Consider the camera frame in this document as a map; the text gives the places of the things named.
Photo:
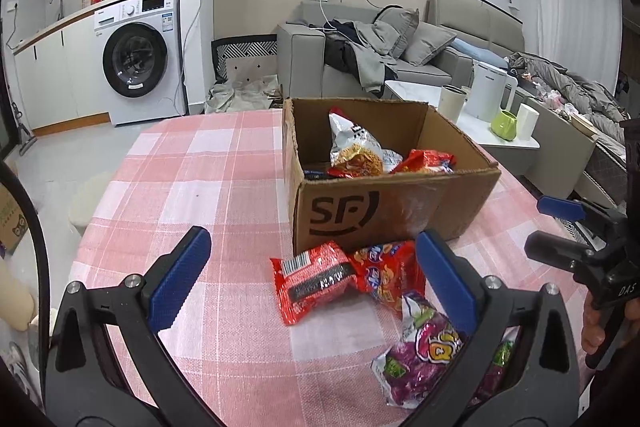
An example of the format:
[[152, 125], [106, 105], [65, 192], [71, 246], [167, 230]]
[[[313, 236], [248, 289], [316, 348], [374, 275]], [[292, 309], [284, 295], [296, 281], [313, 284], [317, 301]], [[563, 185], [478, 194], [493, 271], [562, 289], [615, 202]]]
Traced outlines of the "person's right hand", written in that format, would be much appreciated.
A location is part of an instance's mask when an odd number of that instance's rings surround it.
[[[622, 347], [634, 340], [640, 329], [640, 300], [634, 299], [626, 303], [625, 317], [629, 321], [629, 329]], [[605, 340], [604, 329], [600, 326], [601, 312], [592, 306], [592, 295], [587, 294], [582, 312], [582, 349], [588, 355], [596, 353]]]

